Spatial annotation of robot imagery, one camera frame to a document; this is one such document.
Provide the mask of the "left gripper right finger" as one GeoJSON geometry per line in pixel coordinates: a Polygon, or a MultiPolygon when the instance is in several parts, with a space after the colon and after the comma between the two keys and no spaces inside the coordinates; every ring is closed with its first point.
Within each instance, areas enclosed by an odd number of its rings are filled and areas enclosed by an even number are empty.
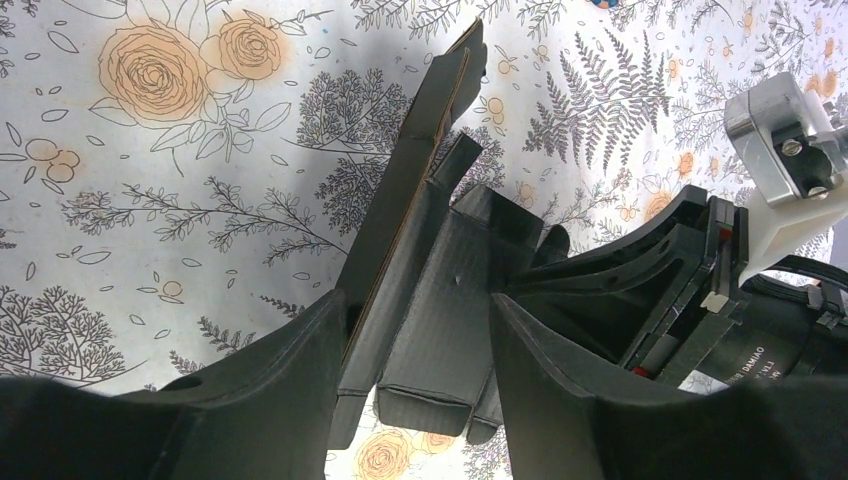
{"type": "Polygon", "coordinates": [[[843,479],[847,381],[752,380],[702,396],[640,377],[491,298],[517,479],[843,479]]]}

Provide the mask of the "black paper box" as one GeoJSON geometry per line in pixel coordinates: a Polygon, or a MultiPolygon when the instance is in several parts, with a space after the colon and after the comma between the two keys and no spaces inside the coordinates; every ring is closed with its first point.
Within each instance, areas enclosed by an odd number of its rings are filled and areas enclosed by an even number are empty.
{"type": "Polygon", "coordinates": [[[478,142],[462,133],[440,150],[480,91],[483,35],[475,19],[433,59],[338,278],[349,341],[333,450],[351,445],[369,400],[385,425],[472,445],[503,424],[490,296],[546,253],[532,212],[483,184],[457,194],[478,142]]]}

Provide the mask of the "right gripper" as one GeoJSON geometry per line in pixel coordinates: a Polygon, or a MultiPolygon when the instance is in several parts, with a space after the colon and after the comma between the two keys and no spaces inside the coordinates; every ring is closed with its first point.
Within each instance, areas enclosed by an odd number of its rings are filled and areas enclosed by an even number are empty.
{"type": "Polygon", "coordinates": [[[789,255],[741,279],[745,208],[688,186],[657,216],[594,250],[560,258],[551,230],[510,295],[557,334],[618,367],[669,385],[847,372],[847,274],[789,255]]]}

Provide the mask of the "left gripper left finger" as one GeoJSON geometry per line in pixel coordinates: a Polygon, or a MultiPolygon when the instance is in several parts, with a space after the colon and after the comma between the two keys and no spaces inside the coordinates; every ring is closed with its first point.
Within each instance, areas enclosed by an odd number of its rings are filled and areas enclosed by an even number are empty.
{"type": "Polygon", "coordinates": [[[150,392],[1,383],[5,479],[320,479],[346,341],[345,300],[150,392]]]}

